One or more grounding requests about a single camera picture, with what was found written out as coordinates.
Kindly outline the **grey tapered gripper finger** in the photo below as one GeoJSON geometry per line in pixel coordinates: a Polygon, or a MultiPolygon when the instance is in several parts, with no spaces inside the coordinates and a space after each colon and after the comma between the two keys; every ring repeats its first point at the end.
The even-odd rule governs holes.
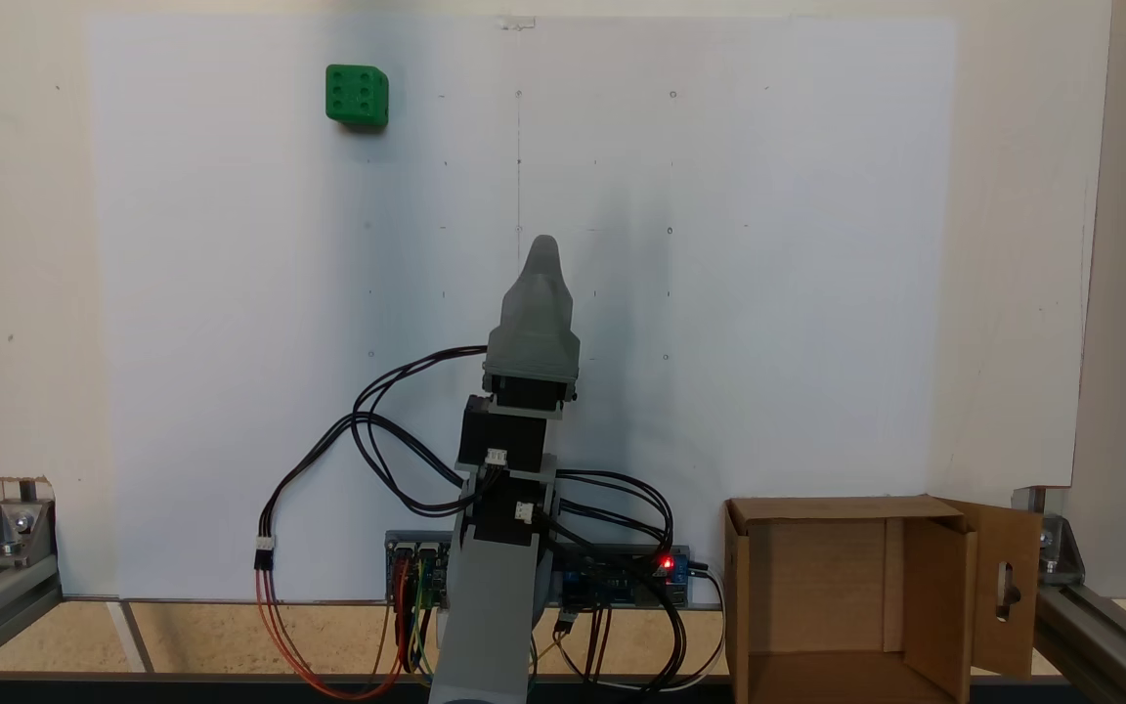
{"type": "Polygon", "coordinates": [[[560,262],[558,241],[535,237],[526,262],[501,301],[500,332],[569,332],[573,297],[560,262]]]}

